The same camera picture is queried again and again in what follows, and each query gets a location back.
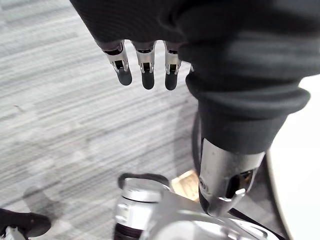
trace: gray carpet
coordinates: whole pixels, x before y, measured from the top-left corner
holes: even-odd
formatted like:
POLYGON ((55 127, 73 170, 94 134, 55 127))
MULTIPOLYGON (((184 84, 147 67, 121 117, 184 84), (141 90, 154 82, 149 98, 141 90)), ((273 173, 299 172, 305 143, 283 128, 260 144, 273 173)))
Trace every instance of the gray carpet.
POLYGON ((50 216, 39 239, 108 239, 120 173, 172 179, 193 166, 190 66, 167 91, 158 42, 155 87, 145 90, 126 48, 125 87, 69 1, 1 0, 0 208, 50 216))

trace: wooden block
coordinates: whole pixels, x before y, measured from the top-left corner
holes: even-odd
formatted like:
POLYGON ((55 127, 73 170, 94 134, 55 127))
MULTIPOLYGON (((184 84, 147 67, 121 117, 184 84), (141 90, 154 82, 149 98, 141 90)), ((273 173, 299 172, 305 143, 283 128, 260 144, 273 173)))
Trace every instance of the wooden block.
POLYGON ((199 201, 199 179, 194 170, 189 170, 171 181, 174 192, 192 201, 199 201))

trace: floor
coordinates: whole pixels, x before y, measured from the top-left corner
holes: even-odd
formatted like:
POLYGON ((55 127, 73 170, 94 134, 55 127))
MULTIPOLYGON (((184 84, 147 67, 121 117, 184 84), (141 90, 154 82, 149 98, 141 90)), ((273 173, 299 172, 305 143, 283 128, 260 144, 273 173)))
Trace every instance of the floor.
POLYGON ((0 36, 0 208, 50 216, 37 239, 108 239, 120 173, 193 167, 190 66, 167 91, 162 42, 145 90, 131 44, 122 86, 68 0, 0 0, 0 36))

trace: black fabric sleeve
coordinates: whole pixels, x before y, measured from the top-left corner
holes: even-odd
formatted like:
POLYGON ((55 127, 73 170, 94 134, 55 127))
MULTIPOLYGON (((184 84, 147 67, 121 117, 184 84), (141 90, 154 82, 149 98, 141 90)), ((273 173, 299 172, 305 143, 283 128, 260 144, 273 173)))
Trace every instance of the black fabric sleeve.
POLYGON ((242 154, 271 146, 310 98, 300 80, 320 73, 319 13, 315 0, 201 0, 162 17, 186 39, 178 54, 194 68, 205 138, 242 154))

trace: robotic arm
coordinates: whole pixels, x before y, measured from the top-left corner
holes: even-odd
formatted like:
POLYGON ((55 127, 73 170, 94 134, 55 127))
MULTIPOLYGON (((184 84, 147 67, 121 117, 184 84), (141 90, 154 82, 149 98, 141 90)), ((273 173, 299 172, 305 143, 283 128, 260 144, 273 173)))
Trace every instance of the robotic arm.
POLYGON ((119 81, 132 81, 132 41, 146 89, 154 85, 156 40, 164 40, 165 85, 181 60, 198 99, 203 210, 225 214, 250 190, 264 152, 309 93, 300 80, 320 72, 320 4, 313 0, 71 0, 119 81))

